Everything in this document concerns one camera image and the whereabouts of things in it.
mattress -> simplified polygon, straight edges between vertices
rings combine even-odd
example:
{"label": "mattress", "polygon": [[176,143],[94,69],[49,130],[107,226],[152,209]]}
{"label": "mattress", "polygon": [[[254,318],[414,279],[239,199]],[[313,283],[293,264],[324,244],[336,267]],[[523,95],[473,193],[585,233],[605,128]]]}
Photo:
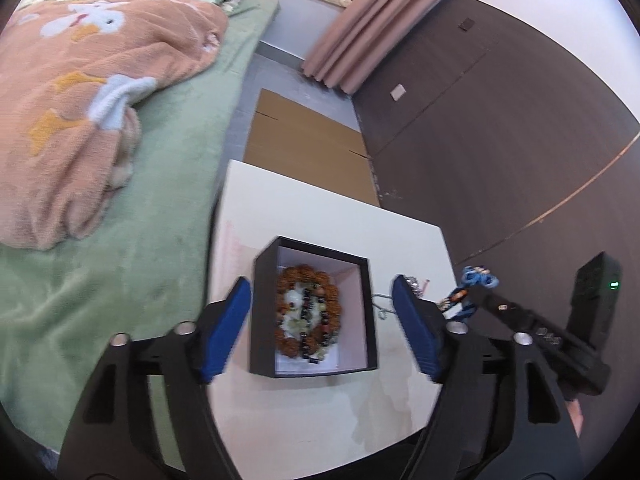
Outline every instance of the mattress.
{"label": "mattress", "polygon": [[134,174],[91,236],[0,246],[0,401],[60,449],[113,333],[162,335],[204,305],[214,180],[242,79],[277,0],[241,0],[211,68],[136,106]]}

cardboard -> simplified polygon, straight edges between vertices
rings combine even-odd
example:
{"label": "cardboard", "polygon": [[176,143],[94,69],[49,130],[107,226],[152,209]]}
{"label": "cardboard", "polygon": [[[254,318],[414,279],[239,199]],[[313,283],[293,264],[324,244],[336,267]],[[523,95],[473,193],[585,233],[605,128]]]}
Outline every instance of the cardboard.
{"label": "cardboard", "polygon": [[244,162],[380,206],[362,135],[262,90]]}
{"label": "cardboard", "polygon": [[[276,350],[276,282],[286,267],[308,264],[337,285],[342,306],[340,333],[325,359],[312,364]],[[249,371],[272,378],[337,375],[378,367],[369,261],[366,258],[276,238],[254,262]]]}

blue gripper pad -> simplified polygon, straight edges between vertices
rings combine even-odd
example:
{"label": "blue gripper pad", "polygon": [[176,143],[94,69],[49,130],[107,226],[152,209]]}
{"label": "blue gripper pad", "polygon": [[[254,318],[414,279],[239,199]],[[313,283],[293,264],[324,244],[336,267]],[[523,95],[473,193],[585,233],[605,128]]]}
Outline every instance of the blue gripper pad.
{"label": "blue gripper pad", "polygon": [[204,360],[200,367],[200,375],[204,382],[210,383],[213,377],[224,370],[250,307],[251,286],[245,278],[236,281],[225,301],[206,306],[221,311],[212,313],[218,320],[208,336],[203,334],[207,337],[203,348]]}
{"label": "blue gripper pad", "polygon": [[442,330],[446,320],[435,303],[415,296],[402,275],[396,276],[391,297],[418,370],[436,381],[443,371],[438,356],[444,344]]}

white table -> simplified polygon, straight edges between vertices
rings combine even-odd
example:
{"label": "white table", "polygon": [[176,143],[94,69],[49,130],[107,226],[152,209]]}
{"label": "white table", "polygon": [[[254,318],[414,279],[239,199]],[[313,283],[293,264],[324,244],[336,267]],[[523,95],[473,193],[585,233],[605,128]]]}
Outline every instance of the white table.
{"label": "white table", "polygon": [[[313,203],[292,214],[283,202]],[[436,226],[232,160],[213,237],[209,301],[222,300],[276,236],[369,259],[374,293],[396,274],[430,280],[425,298],[455,288]],[[390,307],[388,300],[381,306]],[[396,317],[376,316],[379,368],[271,379],[248,372],[245,322],[225,373],[209,386],[220,435],[243,480],[291,480],[361,459],[423,428],[440,387],[418,373]]]}

pink curtain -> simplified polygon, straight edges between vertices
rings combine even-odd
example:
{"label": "pink curtain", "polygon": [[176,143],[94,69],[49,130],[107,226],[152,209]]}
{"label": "pink curtain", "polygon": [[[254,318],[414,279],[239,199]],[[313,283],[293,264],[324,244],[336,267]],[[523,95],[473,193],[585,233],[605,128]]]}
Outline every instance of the pink curtain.
{"label": "pink curtain", "polygon": [[354,0],[314,45],[306,76],[353,94],[440,0]]}

